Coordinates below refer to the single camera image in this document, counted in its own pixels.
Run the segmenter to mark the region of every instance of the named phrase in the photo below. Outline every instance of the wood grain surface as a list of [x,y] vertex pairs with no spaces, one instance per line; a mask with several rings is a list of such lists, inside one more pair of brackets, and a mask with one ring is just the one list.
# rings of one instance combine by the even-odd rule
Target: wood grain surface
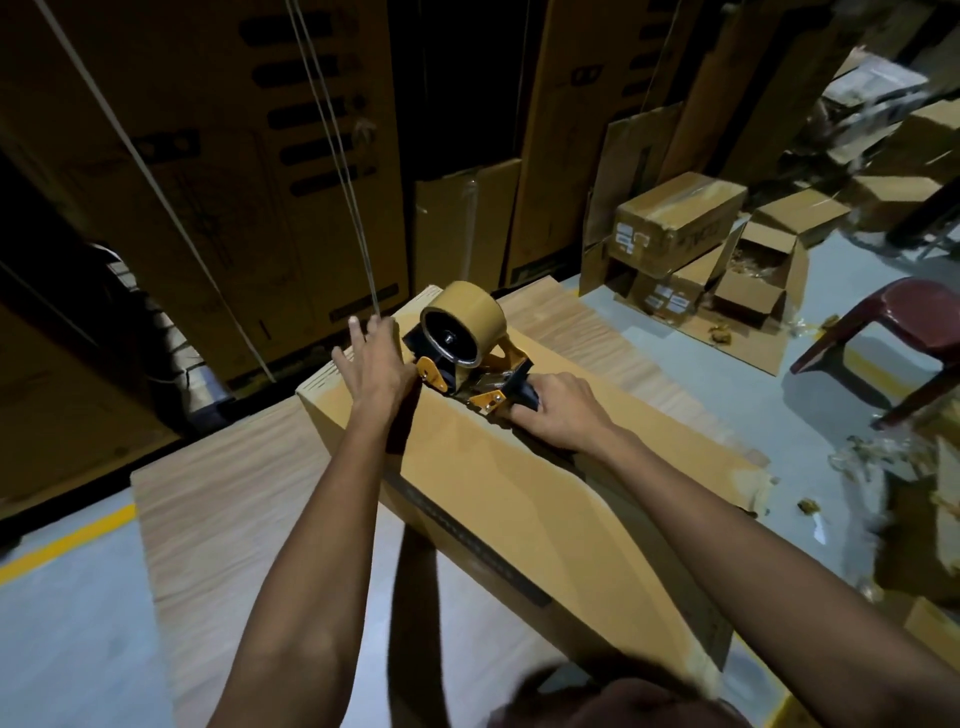
[[[510,324],[754,462],[727,427],[544,279],[501,299]],[[180,728],[204,726],[256,593],[329,459],[291,398],[132,476]],[[380,506],[345,726],[476,728],[562,655]]]

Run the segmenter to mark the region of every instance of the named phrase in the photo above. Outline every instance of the maroon stool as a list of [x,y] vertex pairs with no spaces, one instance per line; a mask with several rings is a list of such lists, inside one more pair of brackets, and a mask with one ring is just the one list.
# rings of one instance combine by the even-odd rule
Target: maroon stool
[[873,423],[883,429],[903,422],[960,384],[960,296],[942,283],[900,279],[858,303],[790,367],[797,374],[815,356],[846,344],[864,327],[881,324],[904,344],[944,364],[943,371]]

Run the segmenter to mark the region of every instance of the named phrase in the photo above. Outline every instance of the stool leg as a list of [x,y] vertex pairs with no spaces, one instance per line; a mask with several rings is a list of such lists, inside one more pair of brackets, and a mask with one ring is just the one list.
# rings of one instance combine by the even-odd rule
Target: stool leg
[[824,331],[824,335],[813,342],[813,345],[790,366],[790,374],[799,374],[800,371],[819,354],[822,354],[831,347],[846,344],[853,339],[856,334],[873,320],[869,313],[870,311],[863,306],[863,303],[854,306],[846,316]]
[[949,394],[958,384],[960,384],[960,364],[946,366],[933,379],[916,391],[911,392],[900,404],[876,420],[871,427],[873,429],[885,429],[899,425],[921,407],[926,407],[943,395]]

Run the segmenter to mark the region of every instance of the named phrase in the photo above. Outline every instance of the person's left arm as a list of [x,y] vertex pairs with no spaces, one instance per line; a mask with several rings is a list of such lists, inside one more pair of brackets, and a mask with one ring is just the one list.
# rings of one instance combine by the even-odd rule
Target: person's left arm
[[387,432],[416,378],[396,323],[349,321],[353,360],[333,360],[353,395],[344,439],[253,604],[209,728],[340,724],[363,636]]

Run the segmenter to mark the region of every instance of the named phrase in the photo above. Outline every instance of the gray floor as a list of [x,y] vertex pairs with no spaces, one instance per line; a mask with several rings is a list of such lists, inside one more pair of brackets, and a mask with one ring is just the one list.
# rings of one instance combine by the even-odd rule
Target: gray floor
[[[955,286],[958,273],[960,265],[944,258],[920,264],[885,259],[835,234],[812,251],[801,314],[819,323],[901,276]],[[564,285],[575,288],[576,279]],[[820,371],[766,375],[616,303],[606,289],[584,301],[770,457],[780,483],[762,515],[769,527],[851,583],[870,573],[874,544],[868,526],[877,512],[878,482],[845,481],[828,456],[849,435],[874,436],[869,423],[885,406],[883,397],[855,395]],[[791,342],[784,370],[811,341]],[[922,381],[937,368],[879,328],[868,328],[852,347],[907,382]],[[821,518],[800,513],[802,497],[820,503]],[[28,538],[13,557],[129,501],[129,494],[120,494],[54,524]],[[736,647],[726,697],[761,725],[780,695],[749,653]],[[173,725],[135,523],[0,587],[0,706],[0,728]]]

